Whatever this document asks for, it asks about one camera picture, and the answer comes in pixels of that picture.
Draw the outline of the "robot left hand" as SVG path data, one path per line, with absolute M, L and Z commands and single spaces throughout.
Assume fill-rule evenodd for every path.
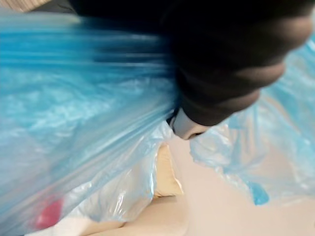
M 77 13 L 168 34 L 181 104 L 170 126 L 188 140 L 252 105 L 312 32 L 312 0 L 50 0 Z

